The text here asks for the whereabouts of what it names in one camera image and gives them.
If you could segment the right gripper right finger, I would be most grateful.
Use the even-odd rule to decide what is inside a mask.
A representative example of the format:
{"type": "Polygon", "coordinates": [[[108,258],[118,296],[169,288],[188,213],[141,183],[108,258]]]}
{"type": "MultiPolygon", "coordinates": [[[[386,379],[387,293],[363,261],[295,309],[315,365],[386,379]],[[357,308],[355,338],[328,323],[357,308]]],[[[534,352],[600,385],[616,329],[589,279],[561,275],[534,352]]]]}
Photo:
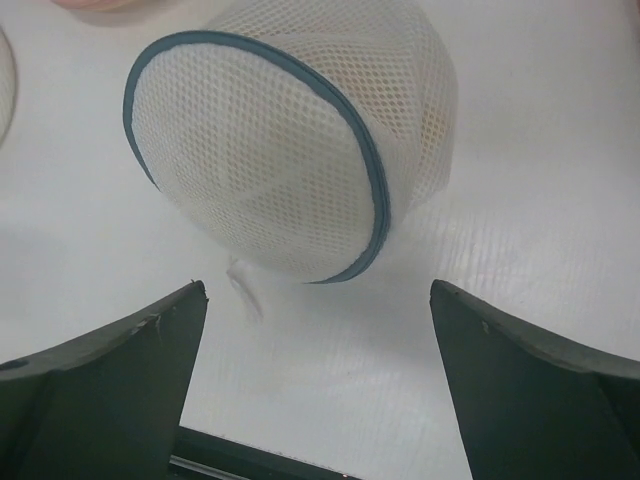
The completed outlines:
{"type": "Polygon", "coordinates": [[[436,280],[430,307],[475,479],[636,479],[639,364],[436,280]]]}

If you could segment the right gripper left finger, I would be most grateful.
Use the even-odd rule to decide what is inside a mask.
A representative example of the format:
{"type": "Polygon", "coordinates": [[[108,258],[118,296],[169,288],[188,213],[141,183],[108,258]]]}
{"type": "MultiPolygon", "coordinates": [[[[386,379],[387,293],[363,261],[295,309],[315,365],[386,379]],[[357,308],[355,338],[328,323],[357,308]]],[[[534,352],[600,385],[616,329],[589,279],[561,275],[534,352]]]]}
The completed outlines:
{"type": "Polygon", "coordinates": [[[155,303],[1,365],[4,479],[163,479],[208,298],[192,281],[155,303]]]}

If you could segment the white mesh laundry bag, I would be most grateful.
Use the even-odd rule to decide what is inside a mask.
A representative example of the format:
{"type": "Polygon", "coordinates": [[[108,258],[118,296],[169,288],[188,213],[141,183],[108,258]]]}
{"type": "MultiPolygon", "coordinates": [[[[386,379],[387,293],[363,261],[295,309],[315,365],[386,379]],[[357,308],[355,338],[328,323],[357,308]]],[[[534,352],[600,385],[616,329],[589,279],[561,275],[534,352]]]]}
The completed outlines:
{"type": "Polygon", "coordinates": [[[247,315],[264,270],[311,285],[376,272],[452,169],[458,85],[416,1],[237,1],[134,61],[128,144],[231,256],[247,315]]]}

